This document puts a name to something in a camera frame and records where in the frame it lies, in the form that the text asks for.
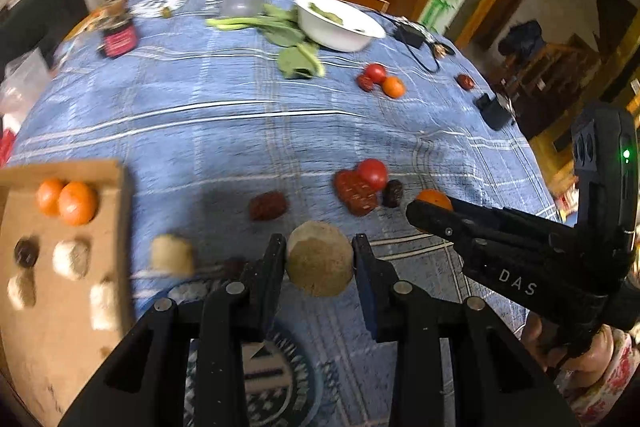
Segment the dark date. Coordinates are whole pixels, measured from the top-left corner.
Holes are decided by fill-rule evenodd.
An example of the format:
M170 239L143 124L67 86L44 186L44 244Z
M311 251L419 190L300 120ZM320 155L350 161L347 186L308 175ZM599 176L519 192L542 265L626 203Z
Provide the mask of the dark date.
M397 208L404 197L404 186L399 180L391 179L382 192L382 204L387 208Z
M14 246L14 261L23 269L32 269L39 257L39 244L31 237L22 237Z

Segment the large round beige cake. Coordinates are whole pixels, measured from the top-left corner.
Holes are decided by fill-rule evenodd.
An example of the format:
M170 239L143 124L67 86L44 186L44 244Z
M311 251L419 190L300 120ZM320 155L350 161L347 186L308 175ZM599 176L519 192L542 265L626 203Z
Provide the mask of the large round beige cake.
M312 297L336 297L352 280L353 255L340 229L326 222L306 221L288 238L288 278Z

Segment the large wrinkled red date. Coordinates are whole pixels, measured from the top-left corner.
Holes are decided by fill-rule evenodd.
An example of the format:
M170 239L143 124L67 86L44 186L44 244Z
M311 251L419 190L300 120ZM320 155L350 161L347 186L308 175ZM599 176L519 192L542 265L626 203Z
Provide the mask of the large wrinkled red date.
M363 217L378 207L378 195L355 170L340 170L334 174L333 184L338 199L354 216Z

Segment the beige cake cube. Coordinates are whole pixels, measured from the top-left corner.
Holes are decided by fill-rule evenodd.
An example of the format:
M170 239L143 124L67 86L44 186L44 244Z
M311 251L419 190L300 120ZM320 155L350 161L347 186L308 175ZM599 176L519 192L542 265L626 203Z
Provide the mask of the beige cake cube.
M93 285L89 293L90 321L95 331L114 331L118 327L116 286L111 280Z
M151 268L174 277L190 277L194 273L191 243L174 234L155 236L151 243Z

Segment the beige cake cylinder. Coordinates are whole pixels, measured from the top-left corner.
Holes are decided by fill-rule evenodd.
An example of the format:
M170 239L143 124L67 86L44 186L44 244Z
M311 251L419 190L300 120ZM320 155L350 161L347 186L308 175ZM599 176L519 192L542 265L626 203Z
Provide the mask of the beige cake cylinder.
M61 241L52 251L52 268L60 277L71 281L83 279L89 271L90 244L83 239Z

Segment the small beige cake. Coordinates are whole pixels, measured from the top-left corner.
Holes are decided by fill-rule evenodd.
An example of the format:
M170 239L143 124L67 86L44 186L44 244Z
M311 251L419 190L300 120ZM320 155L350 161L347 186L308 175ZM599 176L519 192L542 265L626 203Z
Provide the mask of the small beige cake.
M35 277L32 270L23 270L9 279L8 297L14 310L25 310L36 304Z

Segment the red tomato centre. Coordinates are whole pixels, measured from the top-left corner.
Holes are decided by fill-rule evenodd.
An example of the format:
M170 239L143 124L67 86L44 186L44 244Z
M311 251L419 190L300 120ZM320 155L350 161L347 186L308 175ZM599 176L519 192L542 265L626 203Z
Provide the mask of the red tomato centre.
M382 191L388 181L388 172L382 161L367 158L360 161L356 169L358 176L370 185L374 191Z

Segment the red tomato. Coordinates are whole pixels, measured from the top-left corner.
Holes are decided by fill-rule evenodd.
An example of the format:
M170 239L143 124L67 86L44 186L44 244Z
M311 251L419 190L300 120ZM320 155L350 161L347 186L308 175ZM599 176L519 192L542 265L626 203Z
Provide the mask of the red tomato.
M386 68L380 63L371 63L363 71L372 82L381 84L387 78Z
M388 172L382 161L367 158L360 161L356 169L358 176L370 185L374 191L382 191L388 181Z

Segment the blue plaid tablecloth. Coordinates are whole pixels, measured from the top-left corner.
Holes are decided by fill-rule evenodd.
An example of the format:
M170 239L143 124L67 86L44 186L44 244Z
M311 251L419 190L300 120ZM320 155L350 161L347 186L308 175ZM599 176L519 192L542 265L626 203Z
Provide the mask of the blue plaid tablecloth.
M434 297L485 299L519 332L526 311L461 270L454 248L422 234L401 208L353 216L337 198L342 169L375 158L404 186L476 205L510 207L543 218L558 213L520 129L490 129L474 101L485 79L460 53L434 61L385 38L356 53L321 50L323 78L286 79L278 49L255 29L209 27L188 6L171 18L149 16L165 0L134 0L139 42L122 57L103 57L97 36L62 51L64 62L18 132L12 165L114 158L134 180L130 241L132 300L143 313L160 297L202 298L227 280L224 262L255 258L274 233L322 221L345 235L366 234L374 253ZM356 83L371 63L406 86L390 98L375 83ZM474 79L465 91L457 75ZM252 221L250 200L282 192L288 210ZM194 273L151 268L160 234L187 239Z

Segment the black power adapter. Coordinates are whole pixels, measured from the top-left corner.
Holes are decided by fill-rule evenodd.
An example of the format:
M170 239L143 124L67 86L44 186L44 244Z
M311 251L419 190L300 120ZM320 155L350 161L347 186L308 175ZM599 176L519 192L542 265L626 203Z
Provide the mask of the black power adapter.
M393 37L413 49L420 49L425 43L425 37L422 31L403 23L397 23L395 25Z

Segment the cardboard tray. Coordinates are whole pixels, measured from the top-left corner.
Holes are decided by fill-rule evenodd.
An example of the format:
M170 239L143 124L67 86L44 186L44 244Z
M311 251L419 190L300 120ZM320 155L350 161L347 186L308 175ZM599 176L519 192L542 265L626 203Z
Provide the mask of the cardboard tray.
M71 227L43 215L36 204L41 182L58 178L90 185L99 196L96 217ZM107 355L134 324L128 280L131 181L114 159L49 162L1 171L1 282L18 271L14 246L30 237L39 246L33 307L14 309L1 297L1 374L29 419L55 426ZM87 274L70 281L55 273L57 243L79 241L89 249ZM114 329L91 323L90 291L110 281L116 289Z

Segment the green leafy vegetable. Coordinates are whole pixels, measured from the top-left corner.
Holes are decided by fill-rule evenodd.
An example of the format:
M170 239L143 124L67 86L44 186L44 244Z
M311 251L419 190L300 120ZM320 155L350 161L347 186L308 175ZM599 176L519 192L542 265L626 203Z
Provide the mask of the green leafy vegetable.
M285 10L265 3L262 12L254 16L208 18L206 24L219 30L254 28L277 46L277 64L286 79L323 78L326 68L319 58L319 47L299 28L295 8Z

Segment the small green olive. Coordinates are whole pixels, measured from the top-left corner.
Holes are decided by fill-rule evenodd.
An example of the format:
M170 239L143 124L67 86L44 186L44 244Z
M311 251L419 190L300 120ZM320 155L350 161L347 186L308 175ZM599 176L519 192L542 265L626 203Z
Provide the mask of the small green olive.
M168 6L164 6L163 9L160 10L160 16L163 18L171 18L172 11L168 8Z

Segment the clear plastic bag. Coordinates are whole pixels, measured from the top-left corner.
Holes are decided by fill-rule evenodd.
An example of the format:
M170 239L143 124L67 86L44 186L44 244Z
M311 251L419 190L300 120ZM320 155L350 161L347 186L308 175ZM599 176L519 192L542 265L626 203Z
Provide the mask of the clear plastic bag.
M49 66L39 48L9 62L1 83L1 115L9 115L23 124L51 80Z

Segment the black sofa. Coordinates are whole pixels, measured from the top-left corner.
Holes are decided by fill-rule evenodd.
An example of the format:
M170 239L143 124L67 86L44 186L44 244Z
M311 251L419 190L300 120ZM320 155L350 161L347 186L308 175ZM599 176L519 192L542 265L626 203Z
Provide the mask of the black sofa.
M51 67L65 36L89 14L85 0L21 0L1 10L1 79L6 65L35 48Z

